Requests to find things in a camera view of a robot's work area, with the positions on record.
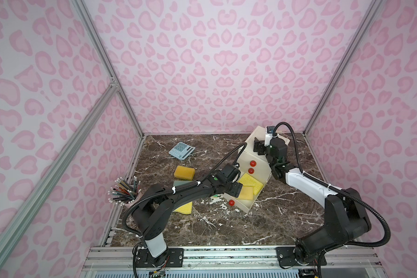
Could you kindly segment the cream drawer cabinet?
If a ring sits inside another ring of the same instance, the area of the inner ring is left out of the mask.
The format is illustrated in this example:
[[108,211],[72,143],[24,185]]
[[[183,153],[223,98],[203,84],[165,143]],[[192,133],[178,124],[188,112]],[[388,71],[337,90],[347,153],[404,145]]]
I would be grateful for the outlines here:
[[273,134],[273,129],[258,126],[247,138],[247,146],[237,160],[243,185],[266,185],[272,177],[285,183],[291,174],[298,173],[288,159],[290,140]]

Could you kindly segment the cream bottom drawer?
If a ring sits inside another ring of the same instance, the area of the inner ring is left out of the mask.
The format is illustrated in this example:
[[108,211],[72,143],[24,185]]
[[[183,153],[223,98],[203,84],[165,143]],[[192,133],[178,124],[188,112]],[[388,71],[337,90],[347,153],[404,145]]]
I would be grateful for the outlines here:
[[270,177],[270,174],[258,173],[257,171],[254,174],[246,172],[238,180],[243,185],[239,197],[235,198],[227,193],[223,193],[222,196],[230,206],[236,206],[243,212],[248,213]]

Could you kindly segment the pale yellow cellulose sponge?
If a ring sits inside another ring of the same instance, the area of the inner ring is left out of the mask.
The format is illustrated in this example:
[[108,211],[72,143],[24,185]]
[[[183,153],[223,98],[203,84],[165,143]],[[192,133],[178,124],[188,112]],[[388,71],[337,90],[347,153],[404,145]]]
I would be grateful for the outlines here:
[[183,215],[190,215],[190,214],[192,214],[192,208],[193,208],[193,203],[189,202],[185,205],[182,205],[182,206],[176,208],[173,212],[183,214]]

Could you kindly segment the teal sponge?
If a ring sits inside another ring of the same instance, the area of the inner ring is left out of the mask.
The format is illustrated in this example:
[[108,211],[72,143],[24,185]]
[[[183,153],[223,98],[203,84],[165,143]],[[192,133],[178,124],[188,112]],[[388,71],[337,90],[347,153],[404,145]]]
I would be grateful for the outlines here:
[[175,191],[180,192],[180,191],[192,188],[194,186],[195,186],[194,181],[174,181],[172,188]]

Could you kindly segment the green and yellow scrub sponge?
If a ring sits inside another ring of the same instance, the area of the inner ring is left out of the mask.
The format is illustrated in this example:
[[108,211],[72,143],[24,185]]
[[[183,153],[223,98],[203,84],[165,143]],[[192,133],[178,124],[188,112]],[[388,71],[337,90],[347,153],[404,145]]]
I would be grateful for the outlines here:
[[214,203],[221,202],[221,201],[222,201],[222,196],[214,195],[210,198],[209,204],[212,205]]

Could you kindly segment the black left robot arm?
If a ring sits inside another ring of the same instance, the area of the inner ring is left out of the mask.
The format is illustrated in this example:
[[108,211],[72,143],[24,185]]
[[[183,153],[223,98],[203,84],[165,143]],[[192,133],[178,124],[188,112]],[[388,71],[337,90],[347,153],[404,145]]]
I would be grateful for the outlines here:
[[125,211],[122,227],[140,237],[141,245],[152,258],[163,258],[168,253],[163,231],[172,212],[190,202],[218,194],[238,197],[242,190],[242,184],[238,182],[240,174],[237,163],[228,163],[201,181],[173,187],[156,184]]

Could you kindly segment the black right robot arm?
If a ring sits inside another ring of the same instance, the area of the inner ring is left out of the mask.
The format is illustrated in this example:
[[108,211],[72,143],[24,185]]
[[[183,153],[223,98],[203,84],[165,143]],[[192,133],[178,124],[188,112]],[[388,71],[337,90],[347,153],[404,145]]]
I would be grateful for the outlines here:
[[[345,245],[381,247],[390,241],[388,222],[356,190],[340,189],[293,165],[287,159],[287,148],[285,141],[278,137],[255,139],[253,145],[255,153],[265,156],[276,180],[298,189],[324,208],[323,225],[295,242],[293,257],[297,263],[320,263],[326,252]],[[369,214],[380,222],[384,235],[376,242],[358,242],[357,238],[372,228]]]

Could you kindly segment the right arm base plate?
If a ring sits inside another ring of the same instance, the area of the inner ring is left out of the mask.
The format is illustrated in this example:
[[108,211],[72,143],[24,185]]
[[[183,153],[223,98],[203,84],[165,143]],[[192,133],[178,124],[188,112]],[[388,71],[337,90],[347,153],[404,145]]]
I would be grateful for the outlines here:
[[279,266],[281,268],[289,268],[295,266],[326,266],[327,261],[325,255],[320,256],[322,253],[307,253],[301,247],[277,247],[276,256]]

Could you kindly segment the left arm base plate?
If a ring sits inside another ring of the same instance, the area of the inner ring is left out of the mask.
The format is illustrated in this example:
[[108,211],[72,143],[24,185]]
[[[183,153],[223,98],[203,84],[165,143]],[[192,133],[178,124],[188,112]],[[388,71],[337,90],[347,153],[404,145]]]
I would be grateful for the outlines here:
[[167,248],[164,253],[154,258],[148,249],[137,250],[134,256],[134,265],[137,268],[180,268],[183,266],[184,249]]

